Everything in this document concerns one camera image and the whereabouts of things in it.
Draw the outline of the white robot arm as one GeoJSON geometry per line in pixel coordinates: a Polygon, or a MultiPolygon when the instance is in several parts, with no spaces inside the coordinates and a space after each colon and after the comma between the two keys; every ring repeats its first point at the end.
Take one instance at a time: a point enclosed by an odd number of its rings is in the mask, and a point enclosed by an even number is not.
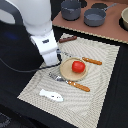
{"type": "Polygon", "coordinates": [[[51,21],[50,0],[0,0],[0,20],[24,25],[47,66],[57,63],[57,43],[51,21]]]}

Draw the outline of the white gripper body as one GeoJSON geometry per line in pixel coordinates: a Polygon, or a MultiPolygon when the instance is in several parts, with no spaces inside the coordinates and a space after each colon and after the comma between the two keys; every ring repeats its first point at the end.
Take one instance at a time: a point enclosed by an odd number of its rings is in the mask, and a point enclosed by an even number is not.
{"type": "Polygon", "coordinates": [[[47,66],[52,66],[58,62],[58,45],[54,37],[54,32],[50,31],[44,36],[31,36],[32,43],[37,47],[47,66]]]}

